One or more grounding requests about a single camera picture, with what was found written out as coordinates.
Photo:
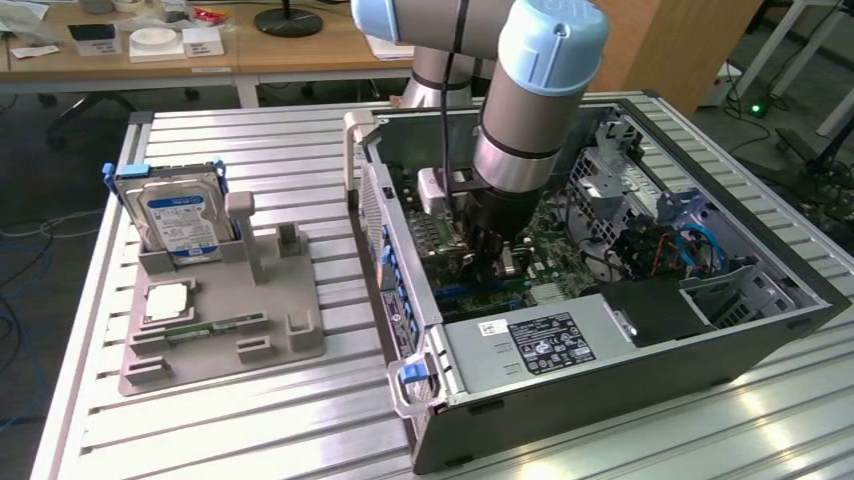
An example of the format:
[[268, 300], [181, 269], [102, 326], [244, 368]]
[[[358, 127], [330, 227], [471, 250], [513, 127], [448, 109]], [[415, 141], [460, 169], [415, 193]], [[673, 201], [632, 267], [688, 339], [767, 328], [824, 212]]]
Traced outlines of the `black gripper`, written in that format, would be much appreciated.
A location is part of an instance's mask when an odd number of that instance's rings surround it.
[[535, 191], [511, 193], [485, 188], [468, 194], [464, 204], [464, 238], [513, 242], [535, 212]]

